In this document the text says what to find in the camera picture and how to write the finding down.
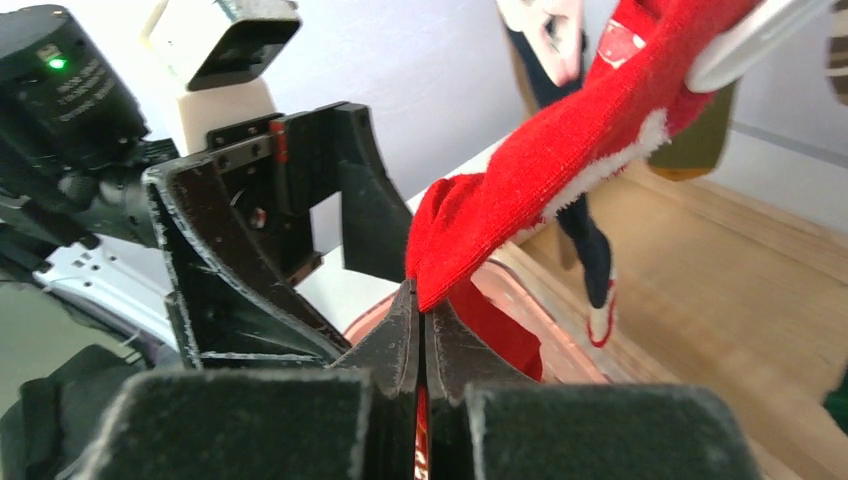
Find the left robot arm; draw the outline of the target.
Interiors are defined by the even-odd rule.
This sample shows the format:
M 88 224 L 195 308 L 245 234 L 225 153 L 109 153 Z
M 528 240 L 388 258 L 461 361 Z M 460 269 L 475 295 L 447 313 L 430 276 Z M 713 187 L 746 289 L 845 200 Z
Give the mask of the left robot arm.
M 290 1 L 161 1 L 131 53 L 172 115 L 152 140 L 66 8 L 1 16 L 1 275 L 125 339 L 24 383 L 6 479 L 409 479 L 411 301 L 351 344 L 297 293 L 310 210 L 342 198 L 344 264 L 402 278 L 410 212 L 366 106 L 286 115 L 262 73 Z

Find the red fuzzy sock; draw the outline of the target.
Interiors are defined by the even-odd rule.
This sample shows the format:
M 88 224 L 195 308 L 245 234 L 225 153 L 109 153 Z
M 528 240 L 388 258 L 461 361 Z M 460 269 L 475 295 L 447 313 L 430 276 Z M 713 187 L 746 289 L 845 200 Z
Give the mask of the red fuzzy sock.
M 752 1 L 621 1 L 607 21 L 584 87 L 531 117 L 482 173 L 433 183 L 413 217 L 406 274 L 421 311 L 450 300 L 506 362 L 540 380 L 540 341 L 473 285 L 503 244 L 550 222 L 600 181 L 646 158 L 701 113 L 708 94 L 685 78 Z

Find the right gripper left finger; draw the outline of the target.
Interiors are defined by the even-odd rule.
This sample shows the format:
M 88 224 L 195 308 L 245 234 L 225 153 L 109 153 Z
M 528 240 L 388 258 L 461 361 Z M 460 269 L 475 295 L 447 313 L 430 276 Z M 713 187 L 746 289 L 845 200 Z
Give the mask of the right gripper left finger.
M 326 368 L 160 371 L 106 410 L 81 479 L 420 479 L 419 315 L 406 282 Z

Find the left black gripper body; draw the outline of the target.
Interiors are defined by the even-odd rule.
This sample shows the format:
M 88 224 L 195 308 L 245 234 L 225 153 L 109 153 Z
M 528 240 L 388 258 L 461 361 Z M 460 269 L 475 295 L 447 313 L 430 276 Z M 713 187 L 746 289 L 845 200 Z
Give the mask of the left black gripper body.
M 322 262 L 311 210 L 335 194 L 344 268 L 404 279 L 411 212 L 384 166 L 368 106 L 274 113 L 212 130 L 206 140 L 230 208 L 291 284 Z

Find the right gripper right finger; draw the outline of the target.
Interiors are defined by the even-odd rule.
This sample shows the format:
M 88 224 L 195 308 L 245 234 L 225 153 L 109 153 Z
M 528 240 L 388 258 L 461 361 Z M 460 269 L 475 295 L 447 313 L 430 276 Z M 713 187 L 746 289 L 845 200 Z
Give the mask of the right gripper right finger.
M 433 479 L 757 479 L 730 408 L 681 384 L 539 384 L 450 305 L 423 318 Z

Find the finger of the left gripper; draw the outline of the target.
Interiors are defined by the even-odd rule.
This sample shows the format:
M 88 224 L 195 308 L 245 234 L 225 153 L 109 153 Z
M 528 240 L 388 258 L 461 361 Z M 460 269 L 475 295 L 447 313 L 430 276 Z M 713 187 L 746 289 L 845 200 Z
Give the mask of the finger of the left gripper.
M 186 367 L 321 367 L 350 349 L 249 235 L 212 160 L 170 160 L 148 168 L 142 183 Z

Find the white plastic clip hanger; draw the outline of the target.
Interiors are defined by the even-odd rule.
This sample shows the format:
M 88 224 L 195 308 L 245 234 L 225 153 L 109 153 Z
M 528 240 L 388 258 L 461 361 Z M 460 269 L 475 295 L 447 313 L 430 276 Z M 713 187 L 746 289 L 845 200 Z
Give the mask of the white plastic clip hanger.
M 550 80 L 561 85 L 580 70 L 581 1 L 497 0 L 509 30 L 524 34 Z M 686 77 L 694 93 L 716 91 L 741 77 L 798 29 L 835 3 L 824 0 L 760 2 L 697 57 Z

